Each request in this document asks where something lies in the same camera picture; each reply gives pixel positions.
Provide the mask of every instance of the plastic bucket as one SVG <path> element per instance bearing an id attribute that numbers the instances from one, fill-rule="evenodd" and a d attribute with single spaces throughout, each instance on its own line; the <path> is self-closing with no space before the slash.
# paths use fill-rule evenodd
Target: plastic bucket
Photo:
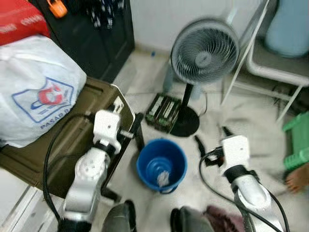
<path id="1" fill-rule="evenodd" d="M 141 151 L 136 163 L 141 180 L 151 189 L 168 194 L 177 188 L 187 171 L 187 159 L 182 149 L 167 139 L 155 139 Z M 160 187 L 158 177 L 168 173 L 169 183 Z"/>

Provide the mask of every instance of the fan grille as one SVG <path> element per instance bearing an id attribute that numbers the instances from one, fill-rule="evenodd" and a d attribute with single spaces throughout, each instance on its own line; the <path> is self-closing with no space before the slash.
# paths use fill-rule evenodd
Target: fan grille
<path id="1" fill-rule="evenodd" d="M 198 21 L 176 39 L 171 63 L 176 74 L 190 84 L 211 83 L 234 68 L 239 55 L 233 31 L 224 23 Z"/>

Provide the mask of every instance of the bucket handle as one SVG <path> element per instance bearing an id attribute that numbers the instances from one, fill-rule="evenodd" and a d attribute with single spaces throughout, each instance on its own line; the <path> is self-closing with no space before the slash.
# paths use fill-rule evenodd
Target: bucket handle
<path id="1" fill-rule="evenodd" d="M 178 187 L 178 186 L 176 186 L 176 187 L 172 188 L 172 190 L 171 190 L 171 191 L 169 191 L 169 192 L 160 191 L 160 193 L 161 193 L 161 194 L 170 194 L 170 193 L 172 193 L 173 191 L 175 191 L 177 187 Z"/>

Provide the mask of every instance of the green plastic crate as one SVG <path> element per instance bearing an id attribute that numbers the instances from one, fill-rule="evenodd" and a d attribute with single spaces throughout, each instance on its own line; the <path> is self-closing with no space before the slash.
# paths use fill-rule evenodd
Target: green plastic crate
<path id="1" fill-rule="evenodd" d="M 299 114 L 285 124 L 283 131 L 292 130 L 293 154 L 284 159 L 284 166 L 294 170 L 309 162 L 309 112 Z"/>

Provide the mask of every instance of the black cabinet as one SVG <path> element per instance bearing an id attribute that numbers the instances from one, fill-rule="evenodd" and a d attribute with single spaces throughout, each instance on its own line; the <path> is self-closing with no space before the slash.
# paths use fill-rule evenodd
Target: black cabinet
<path id="1" fill-rule="evenodd" d="M 51 31 L 51 38 L 86 73 L 96 79 L 113 82 L 134 49 L 131 8 L 119 12 L 112 29 L 95 29 L 86 15 L 67 13 L 56 19 L 46 0 L 31 0 L 43 13 Z"/>

